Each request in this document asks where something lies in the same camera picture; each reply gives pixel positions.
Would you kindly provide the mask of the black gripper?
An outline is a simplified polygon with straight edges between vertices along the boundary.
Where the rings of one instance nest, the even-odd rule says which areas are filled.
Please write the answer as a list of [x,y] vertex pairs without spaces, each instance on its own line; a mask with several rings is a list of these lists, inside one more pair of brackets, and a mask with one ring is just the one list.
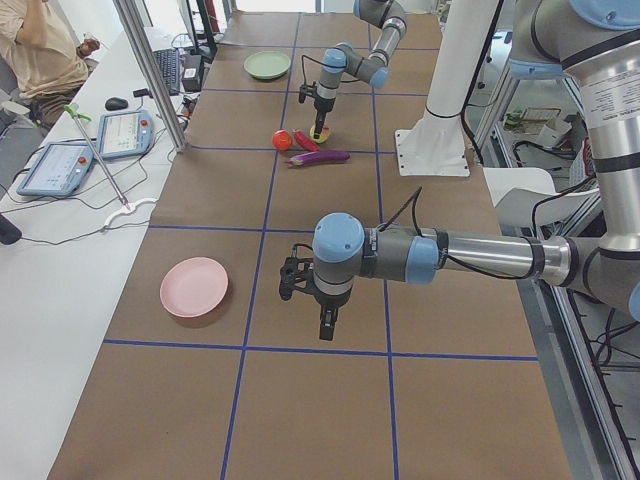
[[313,137],[320,138],[325,127],[326,114],[333,110],[335,98],[325,98],[316,96],[314,99],[314,108],[316,109],[316,117],[313,127]]
[[329,292],[322,290],[319,286],[315,287],[314,298],[320,305],[320,340],[333,340],[339,309],[349,301],[351,292],[351,285]]

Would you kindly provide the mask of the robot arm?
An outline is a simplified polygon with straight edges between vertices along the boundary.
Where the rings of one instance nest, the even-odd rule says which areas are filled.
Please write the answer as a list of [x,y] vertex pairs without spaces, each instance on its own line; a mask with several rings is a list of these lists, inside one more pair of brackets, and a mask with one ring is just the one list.
[[[475,67],[453,60],[462,53],[484,55],[494,33],[499,1],[453,1],[441,56],[423,117],[410,130],[398,130],[398,157],[404,176],[455,176],[462,173],[463,81]],[[324,127],[344,72],[373,87],[384,85],[389,60],[407,31],[396,1],[355,1],[354,15],[381,29],[368,57],[347,43],[327,50],[316,99],[317,133]],[[639,1],[516,1],[511,73],[516,78],[568,75],[579,87],[595,179],[607,231],[599,239],[550,239],[463,234],[398,226],[395,217],[364,228],[347,213],[324,216],[314,232],[311,267],[304,267],[301,290],[321,306],[319,338],[333,340],[338,310],[349,300],[355,276],[428,284],[441,269],[473,271],[498,279],[540,278],[568,287],[630,314],[639,321]],[[583,193],[546,195],[531,200],[531,188],[489,185],[500,224],[533,228],[565,218],[569,200]]]
[[367,56],[341,42],[327,49],[321,61],[320,78],[300,87],[299,101],[314,99],[316,118],[311,135],[319,139],[326,115],[333,110],[344,73],[374,89],[381,88],[389,75],[391,56],[407,32],[406,14],[398,1],[355,1],[353,14],[358,19],[380,29],[380,36]]

